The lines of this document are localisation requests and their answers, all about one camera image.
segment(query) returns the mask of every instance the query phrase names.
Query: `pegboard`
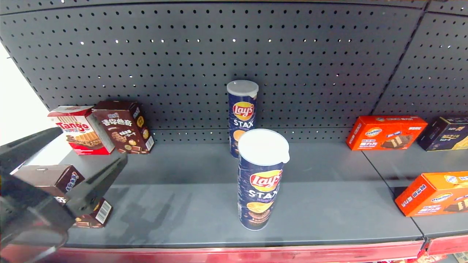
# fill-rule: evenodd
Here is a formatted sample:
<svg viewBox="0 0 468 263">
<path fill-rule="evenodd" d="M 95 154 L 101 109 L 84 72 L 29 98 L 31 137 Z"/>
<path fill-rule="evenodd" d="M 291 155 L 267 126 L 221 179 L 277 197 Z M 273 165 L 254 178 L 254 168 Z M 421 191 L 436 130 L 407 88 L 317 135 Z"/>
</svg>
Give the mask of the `pegboard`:
<svg viewBox="0 0 468 263">
<path fill-rule="evenodd" d="M 431 1 L 427 11 L 455 15 L 468 15 L 468 2 L 464 0 Z"/>
<path fill-rule="evenodd" d="M 279 132 L 289 142 L 342 142 L 351 131 L 349 128 L 281 128 Z M 229 143 L 229 130 L 156 130 L 156 142 L 161 143 Z"/>
<path fill-rule="evenodd" d="M 422 10 L 179 3 L 3 15 L 1 37 L 44 104 L 143 103 L 152 129 L 227 128 L 225 85 L 260 85 L 258 126 L 351 127 L 367 115 Z"/>
<path fill-rule="evenodd" d="M 20 12 L 30 12 L 45 9 L 68 8 L 68 7 L 83 7 L 93 5 L 109 5 L 109 4 L 131 4 L 131 3 L 154 3 L 167 2 L 164 0 L 2 0 L 0 5 L 0 15 L 15 14 Z M 175 0 L 172 2 L 190 2 L 186 0 Z M 311 0 L 308 2 L 328 2 L 328 3 L 356 3 L 369 5 L 383 6 L 401 6 L 422 8 L 426 1 L 424 0 Z"/>
<path fill-rule="evenodd" d="M 374 114 L 468 113 L 468 17 L 427 13 Z"/>
</svg>

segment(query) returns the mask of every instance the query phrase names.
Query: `potato chip can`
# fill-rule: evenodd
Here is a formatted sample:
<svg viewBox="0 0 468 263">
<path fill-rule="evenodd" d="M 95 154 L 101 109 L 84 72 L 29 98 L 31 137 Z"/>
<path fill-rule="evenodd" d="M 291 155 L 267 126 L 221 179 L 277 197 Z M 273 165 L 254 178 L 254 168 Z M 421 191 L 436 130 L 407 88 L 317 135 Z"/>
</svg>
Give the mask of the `potato chip can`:
<svg viewBox="0 0 468 263">
<path fill-rule="evenodd" d="M 234 80 L 227 84 L 229 100 L 229 144 L 231 155 L 239 157 L 239 138 L 255 127 L 258 85 L 248 80 Z"/>
<path fill-rule="evenodd" d="M 240 138 L 237 208 L 247 229 L 260 230 L 268 223 L 288 161 L 289 144 L 275 131 L 253 129 Z"/>
</svg>

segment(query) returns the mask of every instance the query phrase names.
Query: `brown snack box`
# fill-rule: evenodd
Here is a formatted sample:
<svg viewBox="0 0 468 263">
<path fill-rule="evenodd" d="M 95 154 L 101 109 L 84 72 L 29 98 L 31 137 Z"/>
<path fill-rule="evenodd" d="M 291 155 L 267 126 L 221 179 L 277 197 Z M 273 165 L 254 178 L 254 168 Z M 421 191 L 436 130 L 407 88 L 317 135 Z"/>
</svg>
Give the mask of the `brown snack box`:
<svg viewBox="0 0 468 263">
<path fill-rule="evenodd" d="M 137 102 L 102 101 L 93 108 L 110 139 L 121 153 L 146 154 L 154 140 Z"/>
<path fill-rule="evenodd" d="M 85 180 L 73 165 L 22 166 L 15 176 L 53 195 L 62 205 L 68 201 L 65 193 Z M 74 226 L 104 227 L 111 212 L 112 206 L 101 198 L 91 214 L 75 219 Z"/>
</svg>

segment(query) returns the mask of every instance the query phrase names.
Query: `dark snack box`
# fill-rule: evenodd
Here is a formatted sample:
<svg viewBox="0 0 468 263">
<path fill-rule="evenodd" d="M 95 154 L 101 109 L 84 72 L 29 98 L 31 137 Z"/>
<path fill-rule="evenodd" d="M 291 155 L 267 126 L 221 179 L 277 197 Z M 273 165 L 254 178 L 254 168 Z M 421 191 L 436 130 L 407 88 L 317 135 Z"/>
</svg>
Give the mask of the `dark snack box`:
<svg viewBox="0 0 468 263">
<path fill-rule="evenodd" d="M 93 108 L 116 149 L 133 154 L 149 153 L 154 140 L 137 102 L 102 101 Z"/>
<path fill-rule="evenodd" d="M 468 117 L 439 117 L 417 143 L 426 151 L 468 149 Z"/>
<path fill-rule="evenodd" d="M 73 165 L 23 166 L 15 173 L 15 176 L 53 195 L 61 204 L 68 201 L 65 193 L 85 180 Z M 75 219 L 74 226 L 104 227 L 111 212 L 112 206 L 101 198 L 91 214 Z"/>
</svg>

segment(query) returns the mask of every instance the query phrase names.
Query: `product packaging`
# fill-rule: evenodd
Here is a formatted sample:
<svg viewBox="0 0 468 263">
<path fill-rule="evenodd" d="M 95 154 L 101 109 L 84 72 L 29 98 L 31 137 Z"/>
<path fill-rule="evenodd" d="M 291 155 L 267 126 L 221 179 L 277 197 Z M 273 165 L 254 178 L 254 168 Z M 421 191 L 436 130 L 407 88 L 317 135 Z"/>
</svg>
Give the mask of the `product packaging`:
<svg viewBox="0 0 468 263">
<path fill-rule="evenodd" d="M 468 212 L 468 171 L 423 173 L 395 202 L 407 217 Z"/>
<path fill-rule="evenodd" d="M 15 176 L 21 180 L 48 192 L 61 204 L 68 201 L 66 193 L 85 178 L 73 165 L 22 166 Z M 101 228 L 104 227 L 112 212 L 112 206 L 101 198 L 94 211 L 89 215 L 77 217 L 74 226 Z"/>
<path fill-rule="evenodd" d="M 353 151 L 404 150 L 426 126 L 417 116 L 359 116 L 346 143 Z"/>
<path fill-rule="evenodd" d="M 268 223 L 288 161 L 289 144 L 275 131 L 253 129 L 239 140 L 237 208 L 247 229 L 260 230 Z"/>
<path fill-rule="evenodd" d="M 235 80 L 227 84 L 229 95 L 229 144 L 231 155 L 239 157 L 240 137 L 255 127 L 258 85 L 248 80 Z"/>
<path fill-rule="evenodd" d="M 427 126 L 417 143 L 426 151 L 468 149 L 468 117 L 439 117 Z"/>
<path fill-rule="evenodd" d="M 140 107 L 136 102 L 102 101 L 93 108 L 117 150 L 121 153 L 146 154 L 154 145 Z"/>
<path fill-rule="evenodd" d="M 60 106 L 47 117 L 62 128 L 67 142 L 77 154 L 110 154 L 114 145 L 91 114 L 92 107 Z"/>
</svg>

